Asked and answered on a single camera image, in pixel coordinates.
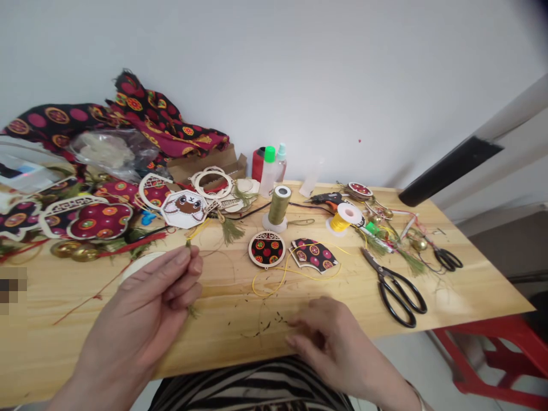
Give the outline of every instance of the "cardboard box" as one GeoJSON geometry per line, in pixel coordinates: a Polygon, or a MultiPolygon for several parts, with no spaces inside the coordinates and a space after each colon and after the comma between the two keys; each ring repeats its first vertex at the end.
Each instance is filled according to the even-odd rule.
{"type": "MultiPolygon", "coordinates": [[[[225,174],[232,177],[233,180],[245,178],[247,171],[247,157],[240,154],[236,159],[234,144],[230,144],[226,150],[214,150],[207,157],[187,157],[173,159],[168,163],[168,170],[173,176],[173,180],[180,184],[190,184],[189,178],[198,171],[206,167],[217,166],[224,170],[225,174]]],[[[224,179],[217,175],[208,175],[202,178],[200,185],[205,190],[212,190],[222,184],[224,179]]]]}

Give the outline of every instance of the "striped shirt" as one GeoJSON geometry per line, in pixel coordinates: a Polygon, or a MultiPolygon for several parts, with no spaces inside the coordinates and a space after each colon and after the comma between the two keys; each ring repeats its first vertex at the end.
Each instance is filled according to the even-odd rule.
{"type": "Polygon", "coordinates": [[[149,411],[353,411],[298,357],[166,378],[149,411]]]}

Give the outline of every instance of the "white bottle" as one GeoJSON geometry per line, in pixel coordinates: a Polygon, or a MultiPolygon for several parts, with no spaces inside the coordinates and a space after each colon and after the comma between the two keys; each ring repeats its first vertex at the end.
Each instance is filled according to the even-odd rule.
{"type": "Polygon", "coordinates": [[[323,164],[323,157],[317,158],[316,161],[311,164],[307,177],[305,178],[304,183],[299,190],[299,193],[302,196],[309,198],[312,195],[312,191],[314,191],[314,187],[316,186],[318,178],[320,177],[321,166],[323,164]]]}
{"type": "Polygon", "coordinates": [[[278,155],[276,156],[276,183],[281,183],[284,181],[285,169],[287,168],[287,160],[285,159],[285,154],[285,143],[280,143],[280,148],[278,148],[278,155]]]}
{"type": "Polygon", "coordinates": [[[274,180],[277,173],[276,149],[268,146],[264,151],[263,175],[261,176],[261,186],[259,194],[268,199],[274,191],[274,180]]]}

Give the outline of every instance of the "wooden table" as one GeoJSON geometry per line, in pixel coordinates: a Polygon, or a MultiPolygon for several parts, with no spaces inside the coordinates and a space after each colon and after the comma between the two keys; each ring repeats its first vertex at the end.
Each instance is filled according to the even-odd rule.
{"type": "MultiPolygon", "coordinates": [[[[292,201],[302,203],[304,198],[298,193],[298,182],[288,182],[288,185],[293,189],[292,201]]],[[[314,194],[335,190],[334,185],[318,184],[314,194]]],[[[396,190],[372,190],[383,205],[410,209],[399,201],[396,190]]],[[[253,207],[262,204],[264,200],[259,199],[253,207]]],[[[342,263],[340,274],[330,281],[312,281],[288,273],[287,283],[277,294],[264,300],[252,292],[251,281],[260,269],[250,261],[247,251],[250,238],[263,231],[263,212],[244,219],[245,236],[229,247],[222,243],[219,223],[212,221],[193,240],[204,257],[201,279],[204,291],[196,303],[200,317],[187,322],[163,359],[156,377],[289,354],[290,350],[284,342],[288,327],[281,319],[288,318],[306,306],[310,299],[322,295],[345,302],[372,338],[533,309],[431,201],[412,211],[420,213],[420,222],[429,232],[443,230],[445,235],[431,235],[430,238],[440,247],[452,251],[464,263],[463,269],[443,277],[429,273],[413,279],[429,308],[427,314],[417,316],[416,329],[404,328],[389,316],[378,294],[377,275],[360,254],[359,247],[363,241],[357,232],[350,230],[342,238],[334,237],[325,229],[327,213],[290,205],[287,212],[289,221],[314,218],[315,223],[308,226],[290,225],[281,234],[286,244],[307,237],[338,245],[352,253],[347,255],[327,245],[342,263]]],[[[396,215],[393,225],[401,231],[408,221],[408,215],[396,215]]],[[[184,232],[177,231],[158,241],[151,251],[170,250],[184,242],[184,232]]],[[[9,316],[0,316],[0,406],[44,400],[61,387],[71,375],[84,339],[99,311],[116,292],[118,279],[104,290],[102,300],[93,299],[58,325],[53,326],[53,323],[96,294],[128,263],[128,254],[117,256],[114,260],[103,258],[91,263],[61,260],[49,253],[51,244],[54,241],[47,243],[37,258],[24,264],[28,275],[27,292],[19,293],[18,304],[10,304],[9,316]]],[[[424,255],[428,261],[436,263],[431,249],[424,255]]],[[[14,257],[13,263],[28,257],[27,254],[14,257]]],[[[387,255],[381,262],[394,271],[409,275],[406,263],[399,255],[387,255]]],[[[297,268],[293,260],[289,267],[297,268]]],[[[312,276],[320,276],[312,268],[305,270],[312,276]]],[[[332,275],[330,271],[322,278],[332,275]]],[[[280,270],[264,272],[257,281],[258,289],[273,290],[282,275],[283,271],[280,270]]]]}

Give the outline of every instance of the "scissors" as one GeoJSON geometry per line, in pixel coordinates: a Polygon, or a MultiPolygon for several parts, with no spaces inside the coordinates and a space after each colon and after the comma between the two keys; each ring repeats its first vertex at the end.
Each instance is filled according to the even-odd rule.
{"type": "Polygon", "coordinates": [[[464,267],[464,264],[456,257],[455,254],[447,251],[445,248],[438,247],[437,245],[432,243],[426,236],[424,236],[424,239],[428,241],[428,243],[434,249],[434,257],[436,257],[436,260],[438,260],[442,267],[445,268],[447,271],[456,271],[457,268],[464,267]]]}
{"type": "Polygon", "coordinates": [[[371,264],[371,267],[373,267],[377,272],[378,291],[380,292],[382,301],[384,302],[387,310],[390,312],[390,315],[392,315],[392,317],[394,317],[394,319],[404,327],[415,328],[417,326],[417,319],[411,309],[415,310],[419,314],[424,314],[426,313],[426,311],[428,311],[426,301],[424,301],[424,298],[422,298],[422,295],[417,287],[415,287],[413,283],[407,278],[403,277],[403,275],[400,275],[389,268],[381,266],[365,248],[361,248],[361,253],[364,255],[368,263],[371,264]],[[392,281],[392,284],[396,286],[396,289],[400,292],[399,294],[389,285],[386,280],[387,278],[389,278],[392,281]],[[402,281],[409,289],[411,289],[411,291],[413,291],[413,294],[417,298],[420,307],[417,307],[413,300],[409,298],[398,280],[402,281]],[[390,293],[390,295],[392,295],[392,297],[394,297],[394,299],[398,302],[400,307],[404,309],[409,317],[409,321],[405,321],[396,313],[396,311],[394,311],[390,304],[390,301],[388,300],[388,296],[386,295],[387,292],[390,293]]]}

